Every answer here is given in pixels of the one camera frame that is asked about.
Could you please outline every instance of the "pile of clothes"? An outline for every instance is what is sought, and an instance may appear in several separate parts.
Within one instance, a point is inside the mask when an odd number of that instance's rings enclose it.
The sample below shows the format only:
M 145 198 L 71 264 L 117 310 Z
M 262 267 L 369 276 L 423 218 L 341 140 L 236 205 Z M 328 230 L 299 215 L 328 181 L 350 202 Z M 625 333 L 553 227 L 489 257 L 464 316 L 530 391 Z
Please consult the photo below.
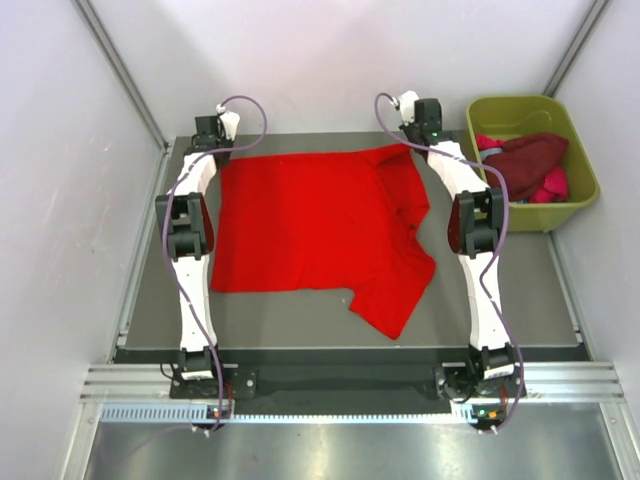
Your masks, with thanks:
M 517 203 L 564 202 L 569 197 L 567 174 L 560 162 L 569 141 L 553 133 L 536 133 L 512 140 L 476 135 L 482 163 L 497 169 L 505 179 L 509 199 Z M 492 187 L 500 184 L 487 173 Z

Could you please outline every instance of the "red cloth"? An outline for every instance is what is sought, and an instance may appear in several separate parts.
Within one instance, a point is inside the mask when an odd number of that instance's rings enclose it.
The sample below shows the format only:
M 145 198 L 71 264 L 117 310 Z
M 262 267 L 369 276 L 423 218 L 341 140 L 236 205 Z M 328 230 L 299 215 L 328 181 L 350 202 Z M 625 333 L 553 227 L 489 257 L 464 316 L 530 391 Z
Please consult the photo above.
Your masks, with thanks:
M 501 147 L 503 143 L 504 140 L 496 140 L 481 134 L 476 135 L 476 145 L 478 145 L 478 150 L 480 151 Z
M 542 186 L 531 195 L 529 203 L 564 202 L 569 198 L 569 182 L 562 167 L 554 167 L 544 177 Z
M 497 168 L 504 176 L 509 200 L 529 198 L 540 188 L 544 177 L 560 164 L 569 147 L 569 141 L 553 133 L 536 133 L 507 140 L 502 153 L 487 157 L 485 165 Z M 487 173 L 492 187 L 499 187 L 495 175 Z
M 429 209 L 404 145 L 232 161 L 211 287 L 349 288 L 350 309 L 400 336 L 435 262 L 416 240 Z

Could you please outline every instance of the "plastic container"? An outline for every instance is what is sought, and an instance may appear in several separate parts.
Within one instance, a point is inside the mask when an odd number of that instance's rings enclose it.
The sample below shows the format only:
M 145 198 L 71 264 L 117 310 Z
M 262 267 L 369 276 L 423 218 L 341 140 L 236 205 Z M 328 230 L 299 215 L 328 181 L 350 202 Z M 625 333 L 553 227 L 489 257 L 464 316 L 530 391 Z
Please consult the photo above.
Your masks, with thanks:
M 549 232 L 598 197 L 600 188 L 578 134 L 564 106 L 554 99 L 539 95 L 479 98 L 467 108 L 467 122 L 477 162 L 481 159 L 476 134 L 509 140 L 552 132 L 569 140 L 561 163 L 569 181 L 568 200 L 562 203 L 512 203 L 510 232 Z M 481 176 L 486 181 L 484 171 Z

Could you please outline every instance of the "shiny metallic surface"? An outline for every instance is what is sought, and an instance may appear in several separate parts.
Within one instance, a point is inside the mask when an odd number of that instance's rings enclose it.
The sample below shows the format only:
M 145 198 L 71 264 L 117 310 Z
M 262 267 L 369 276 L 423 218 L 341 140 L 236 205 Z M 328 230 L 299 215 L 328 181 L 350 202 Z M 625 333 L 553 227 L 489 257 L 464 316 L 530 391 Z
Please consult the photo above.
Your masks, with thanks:
M 498 437 L 464 425 L 227 425 L 209 439 L 170 428 L 101 424 L 85 478 L 623 478 L 598 405 L 523 405 Z

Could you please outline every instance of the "olive green laundry basket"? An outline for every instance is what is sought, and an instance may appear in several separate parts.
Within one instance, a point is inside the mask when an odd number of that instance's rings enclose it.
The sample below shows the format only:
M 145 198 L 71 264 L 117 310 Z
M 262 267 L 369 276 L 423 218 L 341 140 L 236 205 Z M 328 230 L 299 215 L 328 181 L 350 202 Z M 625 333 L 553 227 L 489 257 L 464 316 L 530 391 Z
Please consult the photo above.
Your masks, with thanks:
M 477 134 L 509 140 L 552 132 L 569 140 L 561 166 L 569 181 L 569 198 L 562 203 L 510 205 L 510 232 L 549 232 L 593 202 L 600 191 L 578 134 L 564 106 L 541 95 L 482 97 L 467 108 L 475 160 L 481 162 Z

